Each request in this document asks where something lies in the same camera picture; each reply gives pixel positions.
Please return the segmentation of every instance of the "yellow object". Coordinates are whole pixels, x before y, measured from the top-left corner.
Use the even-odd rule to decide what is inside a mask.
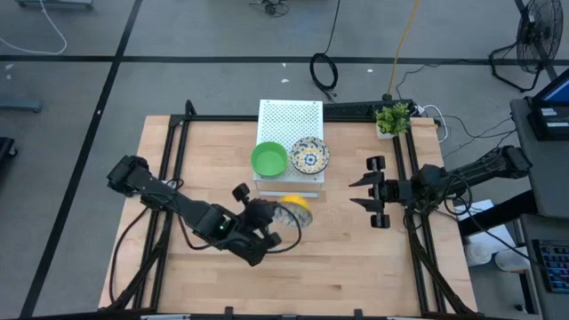
[[[297,204],[307,211],[310,211],[309,203],[301,196],[282,196],[278,202]]]
[[[405,26],[405,31],[403,31],[403,36],[399,41],[399,46],[397,47],[397,53],[395,55],[395,59],[393,60],[393,69],[391,69],[391,79],[389,79],[389,88],[388,93],[391,94],[391,87],[393,86],[393,79],[395,79],[395,74],[397,73],[397,60],[399,59],[399,53],[401,53],[401,49],[403,48],[403,42],[405,41],[405,37],[407,36],[407,32],[409,32],[409,28],[415,19],[415,14],[417,14],[417,8],[419,8],[419,2],[421,0],[416,0],[415,5],[413,6],[413,12],[411,12],[411,17],[407,21],[407,25]]]

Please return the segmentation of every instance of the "potted plant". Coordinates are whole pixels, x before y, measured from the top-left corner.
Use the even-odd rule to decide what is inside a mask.
[[[377,125],[375,131],[379,139],[392,139],[393,137],[407,131],[409,126],[409,108],[406,103],[398,102],[393,107],[384,107],[383,110],[375,112]]]

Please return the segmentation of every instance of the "yellow cable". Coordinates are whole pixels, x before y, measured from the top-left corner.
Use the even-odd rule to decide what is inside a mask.
[[[393,80],[395,79],[395,74],[397,73],[397,60],[399,59],[399,53],[401,53],[401,49],[403,49],[403,42],[405,41],[405,37],[407,36],[407,32],[409,32],[409,28],[411,28],[411,24],[415,19],[415,14],[417,13],[417,8],[419,8],[419,2],[421,0],[415,0],[415,5],[413,6],[413,12],[411,13],[411,17],[407,21],[407,25],[405,26],[405,31],[403,32],[403,36],[399,41],[399,47],[397,48],[397,53],[395,55],[395,59],[393,60],[393,69],[391,69],[391,79],[389,79],[389,89],[388,93],[391,94],[391,87],[393,86]]]

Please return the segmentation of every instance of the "wooden table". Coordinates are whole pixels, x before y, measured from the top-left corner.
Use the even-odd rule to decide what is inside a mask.
[[[138,156],[148,160],[155,175],[168,121],[169,116],[147,117],[140,139]],[[412,123],[420,166],[443,165],[432,119],[414,118]],[[185,185],[180,192],[241,212],[243,207],[231,190],[241,182],[254,189],[249,156],[256,134],[256,122],[191,122],[181,174]],[[303,229],[302,242],[290,252],[267,256],[252,268],[227,251],[190,250],[174,220],[159,312],[220,314],[232,306],[236,314],[347,316],[353,315],[355,308],[361,308],[366,316],[421,314],[403,208],[386,204],[391,228],[377,229],[370,227],[370,213],[349,201],[351,197],[367,197],[366,187],[348,188],[348,184],[362,177],[369,156],[385,156],[386,179],[397,179],[393,142],[378,140],[374,124],[358,123],[325,123],[325,141],[332,161],[325,172],[321,197],[309,200],[314,221]],[[405,139],[402,143],[409,176]],[[174,157],[172,152],[168,177],[172,176]],[[117,237],[142,209],[138,198],[126,199]],[[120,248],[116,294],[140,265],[148,217],[130,231]],[[439,214],[432,214],[430,222],[441,273],[466,305],[476,309],[456,222]],[[296,239],[294,228],[282,226],[277,231],[284,239],[281,245]],[[436,310],[430,276],[426,271],[424,274],[429,308]],[[150,276],[143,306],[148,305],[152,281]],[[100,305],[108,304],[107,277]]]

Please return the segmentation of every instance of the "keyboard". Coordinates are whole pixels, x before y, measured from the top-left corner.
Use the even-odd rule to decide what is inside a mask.
[[[569,293],[569,241],[533,240],[543,283],[549,292]]]
[[[413,104],[412,100],[391,100],[391,101],[363,101],[363,102],[347,102],[347,103],[325,103],[324,117],[330,116],[365,116],[375,119],[375,111],[381,111],[383,106],[392,105],[396,102],[403,102],[409,105]]]

